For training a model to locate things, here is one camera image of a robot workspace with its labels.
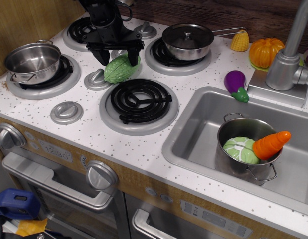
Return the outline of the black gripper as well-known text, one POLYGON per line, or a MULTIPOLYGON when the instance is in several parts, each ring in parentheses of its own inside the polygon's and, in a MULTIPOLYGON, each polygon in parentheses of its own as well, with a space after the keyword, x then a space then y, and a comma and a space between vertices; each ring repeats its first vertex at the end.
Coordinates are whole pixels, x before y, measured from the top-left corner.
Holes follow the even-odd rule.
POLYGON ((83 41, 94 57, 103 66, 107 66, 109 50, 127 50, 130 65, 137 66, 144 43, 140 34, 124 26, 125 21, 132 19, 131 7, 118 0, 81 0, 79 3, 88 12, 96 29, 83 36, 83 41))

